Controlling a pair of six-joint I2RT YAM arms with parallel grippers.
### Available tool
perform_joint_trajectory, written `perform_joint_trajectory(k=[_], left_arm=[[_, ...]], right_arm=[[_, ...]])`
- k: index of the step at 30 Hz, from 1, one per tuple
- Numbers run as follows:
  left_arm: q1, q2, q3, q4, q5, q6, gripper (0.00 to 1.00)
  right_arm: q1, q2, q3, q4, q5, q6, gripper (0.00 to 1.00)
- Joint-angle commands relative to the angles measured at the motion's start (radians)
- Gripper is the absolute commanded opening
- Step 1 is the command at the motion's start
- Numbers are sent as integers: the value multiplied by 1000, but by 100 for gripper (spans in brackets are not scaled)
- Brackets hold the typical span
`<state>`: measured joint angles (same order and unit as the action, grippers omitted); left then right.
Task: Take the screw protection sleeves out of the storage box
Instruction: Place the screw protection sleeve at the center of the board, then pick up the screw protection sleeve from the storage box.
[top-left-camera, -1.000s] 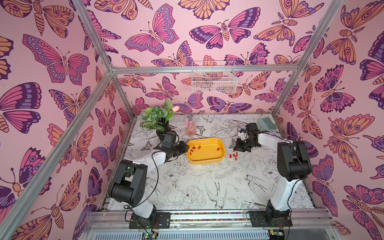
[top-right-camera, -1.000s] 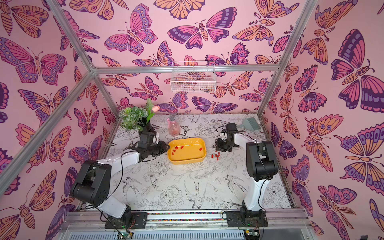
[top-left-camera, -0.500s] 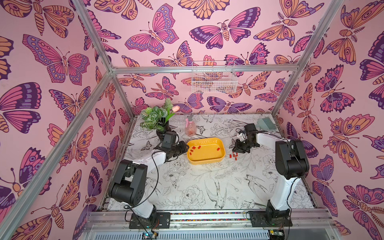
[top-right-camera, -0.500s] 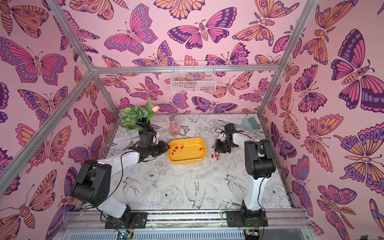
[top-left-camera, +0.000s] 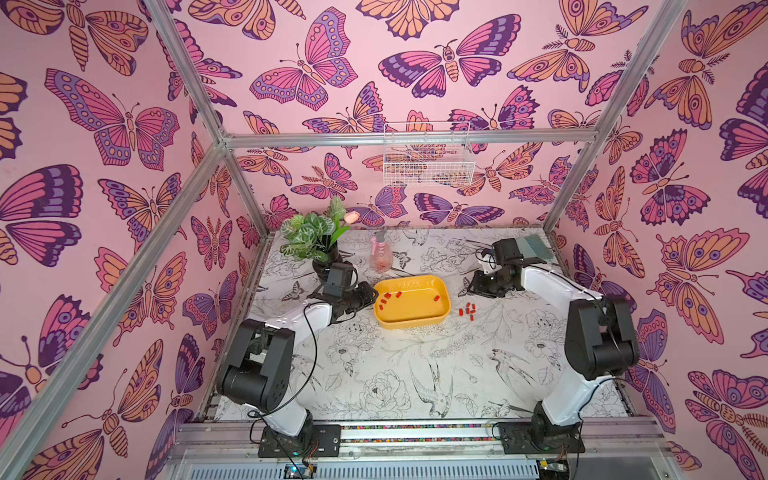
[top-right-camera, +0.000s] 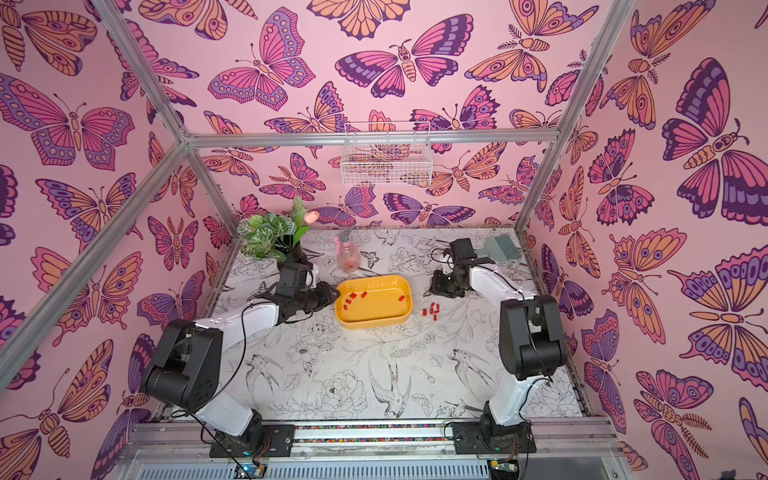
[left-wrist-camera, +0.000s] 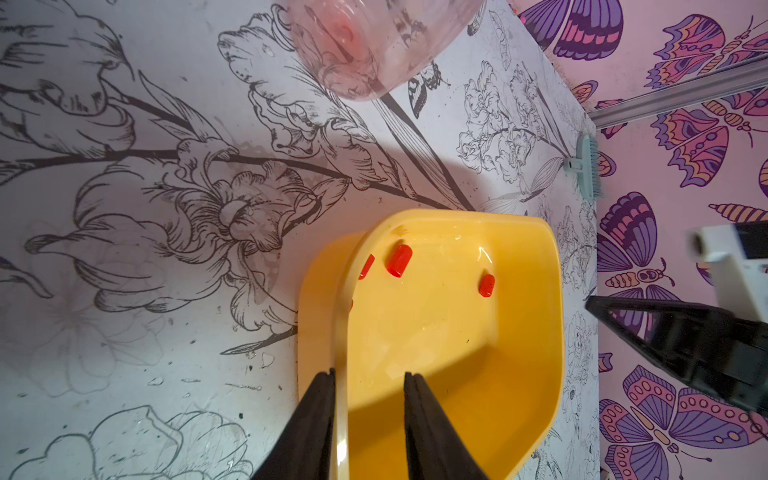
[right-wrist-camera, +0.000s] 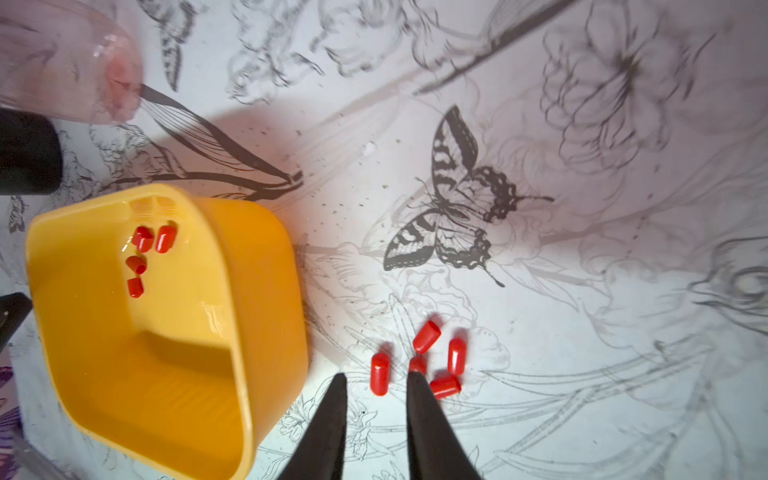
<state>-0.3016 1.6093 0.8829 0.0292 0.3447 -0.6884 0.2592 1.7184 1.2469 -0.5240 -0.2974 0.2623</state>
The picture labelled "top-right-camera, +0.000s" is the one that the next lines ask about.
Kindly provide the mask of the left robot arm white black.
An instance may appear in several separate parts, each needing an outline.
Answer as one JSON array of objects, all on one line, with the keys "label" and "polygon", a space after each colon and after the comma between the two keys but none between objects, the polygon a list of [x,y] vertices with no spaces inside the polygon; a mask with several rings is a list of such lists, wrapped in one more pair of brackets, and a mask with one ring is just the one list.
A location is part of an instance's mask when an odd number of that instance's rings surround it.
[{"label": "left robot arm white black", "polygon": [[340,297],[325,281],[290,296],[265,294],[243,307],[194,322],[171,322],[145,368],[139,391],[173,405],[232,437],[243,435],[256,412],[220,381],[230,347],[286,323],[299,312],[316,313]]}]

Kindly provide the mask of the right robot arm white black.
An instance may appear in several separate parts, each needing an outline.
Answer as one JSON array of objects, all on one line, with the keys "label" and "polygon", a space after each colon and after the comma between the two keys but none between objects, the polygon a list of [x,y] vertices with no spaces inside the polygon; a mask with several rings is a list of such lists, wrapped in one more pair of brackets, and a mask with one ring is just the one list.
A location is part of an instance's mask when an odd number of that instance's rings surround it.
[{"label": "right robot arm white black", "polygon": [[557,302],[523,290],[489,267],[456,267],[452,273],[432,274],[430,292],[435,295],[461,298],[469,290],[498,308],[498,351],[507,372],[484,406],[476,440],[487,452],[532,452],[526,406],[568,356]]}]

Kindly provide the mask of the yellow plastic storage tray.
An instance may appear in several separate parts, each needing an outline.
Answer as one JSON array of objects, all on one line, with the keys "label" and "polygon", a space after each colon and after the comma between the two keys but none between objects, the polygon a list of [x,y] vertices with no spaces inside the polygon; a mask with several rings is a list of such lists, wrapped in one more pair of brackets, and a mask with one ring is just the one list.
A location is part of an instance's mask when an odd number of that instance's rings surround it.
[{"label": "yellow plastic storage tray", "polygon": [[[404,323],[412,314],[410,283],[400,275],[384,275],[342,282],[334,304],[337,320],[347,329],[369,329]],[[400,294],[406,298],[398,301]]]}]

